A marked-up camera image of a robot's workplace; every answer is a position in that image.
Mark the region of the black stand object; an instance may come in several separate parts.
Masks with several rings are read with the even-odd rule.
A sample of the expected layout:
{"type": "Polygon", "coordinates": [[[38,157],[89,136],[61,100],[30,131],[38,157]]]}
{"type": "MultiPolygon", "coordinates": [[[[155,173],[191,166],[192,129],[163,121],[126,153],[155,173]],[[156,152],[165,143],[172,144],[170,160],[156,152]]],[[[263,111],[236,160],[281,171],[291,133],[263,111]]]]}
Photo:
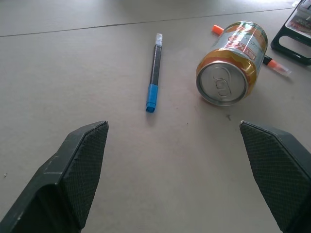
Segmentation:
{"type": "Polygon", "coordinates": [[[306,57],[280,44],[281,37],[289,37],[311,48],[311,0],[301,0],[271,42],[271,48],[305,65],[311,66],[306,57]]]}

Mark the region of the orange-capped black marker pen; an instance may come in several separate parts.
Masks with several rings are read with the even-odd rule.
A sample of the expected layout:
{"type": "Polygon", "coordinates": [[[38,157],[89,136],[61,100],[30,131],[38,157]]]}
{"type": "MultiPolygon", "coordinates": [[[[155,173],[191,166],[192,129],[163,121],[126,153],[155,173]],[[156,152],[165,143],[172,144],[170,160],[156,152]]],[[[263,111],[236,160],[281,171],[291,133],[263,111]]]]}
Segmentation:
{"type": "MultiPolygon", "coordinates": [[[[218,25],[214,25],[212,27],[212,32],[217,35],[221,35],[223,31],[224,31],[223,28],[221,28],[218,25]]],[[[288,68],[281,65],[276,60],[272,59],[271,57],[267,55],[265,55],[263,59],[263,64],[265,64],[266,66],[268,66],[270,69],[274,70],[275,72],[283,75],[284,77],[289,77],[289,75],[291,74],[291,71],[288,68]]]]}

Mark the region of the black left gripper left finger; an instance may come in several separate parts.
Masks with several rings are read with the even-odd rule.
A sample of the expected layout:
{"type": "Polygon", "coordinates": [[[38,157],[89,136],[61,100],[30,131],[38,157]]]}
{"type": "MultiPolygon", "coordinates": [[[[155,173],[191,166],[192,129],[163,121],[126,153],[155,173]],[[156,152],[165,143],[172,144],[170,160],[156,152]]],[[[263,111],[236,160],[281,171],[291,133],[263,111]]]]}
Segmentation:
{"type": "Polygon", "coordinates": [[[81,233],[98,187],[109,125],[68,134],[0,221],[0,233],[81,233]]]}

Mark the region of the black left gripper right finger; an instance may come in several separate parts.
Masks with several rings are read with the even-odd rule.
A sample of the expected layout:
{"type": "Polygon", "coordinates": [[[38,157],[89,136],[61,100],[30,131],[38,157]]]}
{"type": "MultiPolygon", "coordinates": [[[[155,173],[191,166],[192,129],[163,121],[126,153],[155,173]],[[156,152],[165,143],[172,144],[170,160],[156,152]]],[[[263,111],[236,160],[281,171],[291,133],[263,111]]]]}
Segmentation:
{"type": "Polygon", "coordinates": [[[253,177],[282,233],[311,233],[311,153],[280,129],[242,121],[240,132],[253,177]]]}

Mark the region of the blue-capped black marker pen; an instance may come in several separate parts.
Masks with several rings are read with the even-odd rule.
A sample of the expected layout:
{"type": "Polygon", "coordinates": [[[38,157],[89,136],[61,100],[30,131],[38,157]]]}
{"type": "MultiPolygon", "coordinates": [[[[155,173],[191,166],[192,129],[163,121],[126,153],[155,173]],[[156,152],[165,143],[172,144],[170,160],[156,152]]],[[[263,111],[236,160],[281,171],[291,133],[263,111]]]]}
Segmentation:
{"type": "Polygon", "coordinates": [[[155,38],[154,56],[151,69],[150,83],[147,92],[147,100],[146,100],[147,113],[153,113],[156,109],[162,45],[163,45],[163,35],[161,33],[157,33],[155,38]]]}

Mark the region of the orange and silver drink can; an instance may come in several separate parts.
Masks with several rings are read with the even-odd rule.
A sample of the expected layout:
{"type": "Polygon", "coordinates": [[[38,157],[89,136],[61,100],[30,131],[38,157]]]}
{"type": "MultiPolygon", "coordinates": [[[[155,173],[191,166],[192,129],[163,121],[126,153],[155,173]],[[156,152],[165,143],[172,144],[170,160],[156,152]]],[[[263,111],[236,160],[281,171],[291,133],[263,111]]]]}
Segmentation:
{"type": "Polygon", "coordinates": [[[238,21],[222,30],[196,69],[201,96],[218,106],[230,106],[253,90],[267,51],[264,29],[252,21],[238,21]]]}

